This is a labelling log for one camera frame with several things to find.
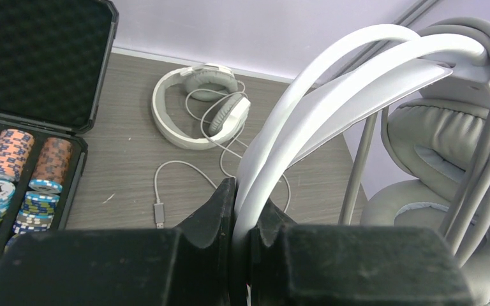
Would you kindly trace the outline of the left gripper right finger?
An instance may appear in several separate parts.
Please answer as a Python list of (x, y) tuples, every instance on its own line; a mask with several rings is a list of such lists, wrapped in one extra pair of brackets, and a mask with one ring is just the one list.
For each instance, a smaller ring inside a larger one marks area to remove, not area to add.
[(252, 305), (472, 305), (428, 228), (298, 224), (268, 201), (251, 231)]

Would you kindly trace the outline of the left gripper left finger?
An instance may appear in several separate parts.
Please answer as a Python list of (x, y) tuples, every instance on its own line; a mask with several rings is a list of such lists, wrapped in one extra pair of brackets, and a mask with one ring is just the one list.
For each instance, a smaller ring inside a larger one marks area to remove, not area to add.
[(0, 305), (229, 305), (235, 182), (170, 229), (28, 233), (0, 261)]

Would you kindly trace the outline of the white grey headphones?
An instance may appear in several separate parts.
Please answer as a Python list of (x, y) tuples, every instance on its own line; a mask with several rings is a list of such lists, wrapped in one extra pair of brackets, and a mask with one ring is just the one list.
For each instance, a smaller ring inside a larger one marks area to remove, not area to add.
[(278, 179), (360, 121), (336, 226), (433, 230), (490, 305), (490, 22), (473, 17), (359, 29), (289, 85), (238, 167), (230, 303), (251, 304), (251, 231)]

